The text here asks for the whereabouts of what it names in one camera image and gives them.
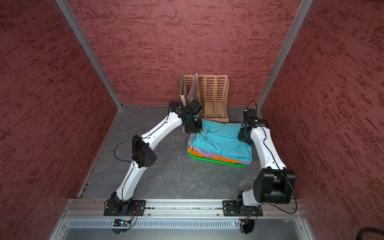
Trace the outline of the green plastic basket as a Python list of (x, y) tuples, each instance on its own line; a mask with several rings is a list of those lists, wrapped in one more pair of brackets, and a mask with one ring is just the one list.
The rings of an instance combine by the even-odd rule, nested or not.
[(195, 157), (195, 156), (193, 156), (193, 155), (190, 154), (190, 153), (188, 153), (188, 155), (189, 155), (192, 159), (199, 160), (199, 161), (204, 161), (204, 162), (209, 162), (209, 163), (215, 163), (215, 164), (227, 165), (227, 166), (237, 167), (237, 168), (244, 168), (244, 167), (248, 166), (248, 164), (232, 164), (232, 163), (226, 163), (226, 162), (221, 162), (221, 161), (212, 160), (212, 159), (205, 159), (205, 158)]

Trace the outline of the purple pants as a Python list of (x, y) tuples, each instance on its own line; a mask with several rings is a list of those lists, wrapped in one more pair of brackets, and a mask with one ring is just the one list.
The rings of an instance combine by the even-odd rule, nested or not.
[(250, 165), (252, 163), (252, 161), (240, 161), (236, 159), (229, 159), (220, 154), (203, 151), (199, 148), (196, 148), (192, 145), (195, 138), (196, 134), (190, 135), (187, 147), (187, 153), (193, 159), (230, 166)]

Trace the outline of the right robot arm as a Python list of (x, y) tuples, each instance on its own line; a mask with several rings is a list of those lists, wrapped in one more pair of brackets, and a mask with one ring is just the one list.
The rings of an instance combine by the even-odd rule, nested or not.
[(238, 195), (238, 211), (251, 215), (262, 205), (282, 210), (279, 205), (290, 203), (297, 177), (281, 160), (267, 121), (245, 118), (238, 139), (255, 146), (261, 164), (261, 171), (254, 181), (253, 188)]

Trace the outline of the teal pants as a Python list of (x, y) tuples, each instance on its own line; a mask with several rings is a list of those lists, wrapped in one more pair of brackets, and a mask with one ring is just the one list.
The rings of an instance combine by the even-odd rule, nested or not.
[(244, 163), (253, 161), (252, 148), (238, 140), (241, 124), (203, 120), (203, 131), (191, 134), (191, 147)]

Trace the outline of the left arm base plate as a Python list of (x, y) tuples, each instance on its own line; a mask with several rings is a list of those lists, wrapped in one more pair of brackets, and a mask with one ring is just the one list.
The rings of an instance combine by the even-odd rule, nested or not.
[(146, 207), (145, 200), (131, 200), (130, 202), (106, 200), (104, 204), (104, 216), (107, 217), (132, 217), (143, 216)]

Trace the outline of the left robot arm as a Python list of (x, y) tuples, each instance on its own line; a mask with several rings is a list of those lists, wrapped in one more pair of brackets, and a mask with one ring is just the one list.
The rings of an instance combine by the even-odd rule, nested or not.
[(154, 149), (179, 126), (184, 126), (188, 134), (201, 133), (203, 120), (199, 118), (203, 106), (192, 100), (187, 106), (174, 106), (168, 110), (167, 116), (147, 133), (133, 136), (131, 164), (122, 184), (105, 202), (104, 216), (139, 215), (132, 203), (134, 191), (144, 172), (157, 160)]

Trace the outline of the orange pants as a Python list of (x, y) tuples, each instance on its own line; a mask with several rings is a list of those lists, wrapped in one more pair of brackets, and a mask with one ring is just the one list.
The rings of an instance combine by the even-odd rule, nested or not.
[(211, 152), (206, 152), (197, 148), (188, 148), (187, 149), (188, 153), (192, 154), (195, 157), (200, 157), (200, 158), (205, 158), (205, 159), (212, 159), (212, 160), (217, 160), (221, 162), (226, 162), (226, 163), (232, 163), (232, 164), (245, 164), (241, 161), (233, 160), (233, 159), (228, 159), (222, 155), (211, 153)]

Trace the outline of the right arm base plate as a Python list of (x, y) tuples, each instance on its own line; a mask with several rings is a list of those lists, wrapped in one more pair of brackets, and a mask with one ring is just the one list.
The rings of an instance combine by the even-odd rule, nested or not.
[(262, 217), (263, 211), (256, 206), (245, 206), (240, 201), (222, 201), (225, 217)]

